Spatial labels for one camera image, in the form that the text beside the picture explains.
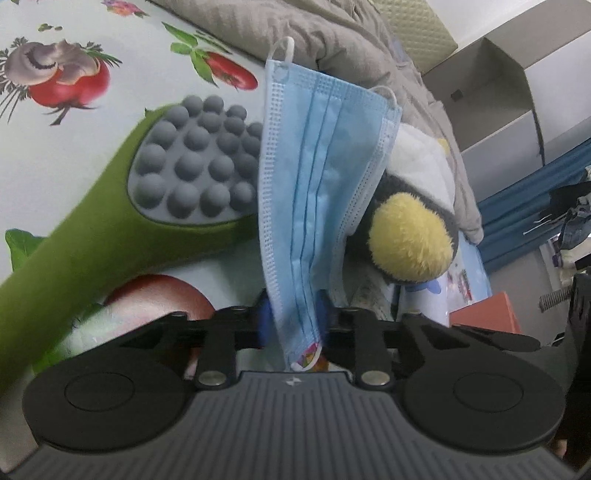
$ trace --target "orange box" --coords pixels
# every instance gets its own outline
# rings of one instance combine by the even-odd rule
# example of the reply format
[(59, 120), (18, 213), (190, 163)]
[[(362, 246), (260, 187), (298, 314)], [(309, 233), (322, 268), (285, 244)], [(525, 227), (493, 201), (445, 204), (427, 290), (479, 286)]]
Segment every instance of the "orange box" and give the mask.
[(449, 321), (451, 325), (466, 325), (497, 332), (521, 333), (519, 322), (505, 292), (452, 312)]

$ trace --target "stuffed toy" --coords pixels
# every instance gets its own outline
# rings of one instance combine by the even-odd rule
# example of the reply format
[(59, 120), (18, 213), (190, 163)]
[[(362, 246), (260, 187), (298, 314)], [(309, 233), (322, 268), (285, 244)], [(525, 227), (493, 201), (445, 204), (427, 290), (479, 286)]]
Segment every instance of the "stuffed toy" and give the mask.
[(457, 252), (454, 181), (446, 140), (401, 124), (390, 161), (354, 235), (349, 258), (372, 262), (393, 283), (446, 272)]

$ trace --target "pillow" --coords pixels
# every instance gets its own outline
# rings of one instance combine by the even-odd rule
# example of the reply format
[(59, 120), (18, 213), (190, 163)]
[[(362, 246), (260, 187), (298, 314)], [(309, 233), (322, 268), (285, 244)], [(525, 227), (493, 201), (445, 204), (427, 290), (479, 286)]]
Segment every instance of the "pillow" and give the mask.
[(388, 21), (421, 73), (448, 58), (457, 43), (426, 0), (369, 0)]

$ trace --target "surgical mask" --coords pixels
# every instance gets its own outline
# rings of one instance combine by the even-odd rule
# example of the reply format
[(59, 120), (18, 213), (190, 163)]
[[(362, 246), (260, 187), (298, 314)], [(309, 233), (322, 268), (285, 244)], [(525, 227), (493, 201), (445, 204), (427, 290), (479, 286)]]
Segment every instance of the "surgical mask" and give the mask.
[[(273, 60), (280, 45), (285, 60)], [(386, 99), (298, 66), (293, 54), (285, 38), (266, 64), (258, 222), (274, 333), (284, 367), (301, 370), (302, 354), (321, 345), (319, 293), (346, 305), (345, 239), (384, 173), (401, 109), (391, 90)]]

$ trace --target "mask ear loop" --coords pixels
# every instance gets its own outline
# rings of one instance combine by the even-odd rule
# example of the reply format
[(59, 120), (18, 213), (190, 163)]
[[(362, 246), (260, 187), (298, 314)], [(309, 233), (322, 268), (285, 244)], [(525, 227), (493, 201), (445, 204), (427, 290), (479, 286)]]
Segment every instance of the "mask ear loop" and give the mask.
[(292, 63), (294, 60), (294, 50), (296, 49), (296, 42), (292, 37), (283, 37), (279, 41), (277, 41), (272, 47), (269, 55), (267, 56), (267, 60), (273, 60), (275, 56), (275, 52), (278, 48), (283, 48), (285, 50), (285, 57), (283, 59), (286, 63)]
[(398, 105), (398, 101), (396, 100), (396, 94), (390, 87), (386, 87), (385, 85), (376, 85), (375, 87), (371, 87), (369, 89), (370, 92), (377, 93), (379, 95), (378, 90), (383, 90), (384, 92), (386, 92), (387, 95), (383, 96), (389, 100), (394, 100), (394, 106)]

